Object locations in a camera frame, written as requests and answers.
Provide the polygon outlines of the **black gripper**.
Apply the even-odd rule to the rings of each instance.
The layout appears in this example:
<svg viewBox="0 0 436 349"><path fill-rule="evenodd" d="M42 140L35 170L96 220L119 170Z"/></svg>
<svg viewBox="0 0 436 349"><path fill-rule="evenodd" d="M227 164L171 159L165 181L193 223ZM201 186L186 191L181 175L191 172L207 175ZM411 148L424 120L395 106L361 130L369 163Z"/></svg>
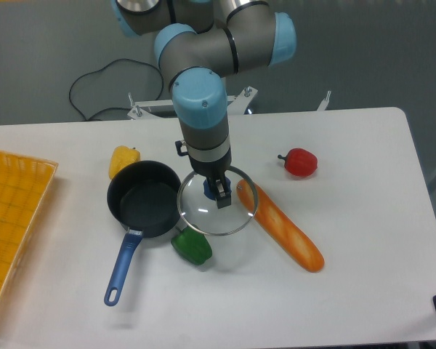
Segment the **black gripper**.
<svg viewBox="0 0 436 349"><path fill-rule="evenodd" d="M217 208L224 209L225 207L230 206L230 181L226 176L224 176L224 174L230 168L232 153L228 151L222 158L212 162L199 161L193 158L191 155L189 155L188 157L191 167L195 173L202 175L205 178L215 180L214 196L217 203Z"/></svg>

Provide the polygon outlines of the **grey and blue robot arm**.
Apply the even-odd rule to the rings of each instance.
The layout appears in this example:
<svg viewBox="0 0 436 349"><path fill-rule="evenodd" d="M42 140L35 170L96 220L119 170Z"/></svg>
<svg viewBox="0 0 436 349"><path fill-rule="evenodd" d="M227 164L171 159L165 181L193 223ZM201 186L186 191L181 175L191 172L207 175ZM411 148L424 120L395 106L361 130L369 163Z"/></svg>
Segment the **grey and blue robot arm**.
<svg viewBox="0 0 436 349"><path fill-rule="evenodd" d="M128 36L154 33L153 50L195 173L219 208L231 203L231 164L223 78L290 60L296 30L267 1L114 1Z"/></svg>

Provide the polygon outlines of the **white metal robot base frame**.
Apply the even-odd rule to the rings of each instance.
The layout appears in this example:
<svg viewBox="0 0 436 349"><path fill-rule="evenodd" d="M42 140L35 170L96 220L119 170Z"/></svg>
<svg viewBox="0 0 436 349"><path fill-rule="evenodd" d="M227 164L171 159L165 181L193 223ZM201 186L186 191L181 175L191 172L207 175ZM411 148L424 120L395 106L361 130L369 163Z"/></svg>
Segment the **white metal robot base frame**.
<svg viewBox="0 0 436 349"><path fill-rule="evenodd" d="M239 95L227 97L227 111L230 115L245 115L251 112L251 104L258 94L258 89L245 87ZM147 102L135 102L127 113L132 120L176 118L172 100L155 100Z"/></svg>

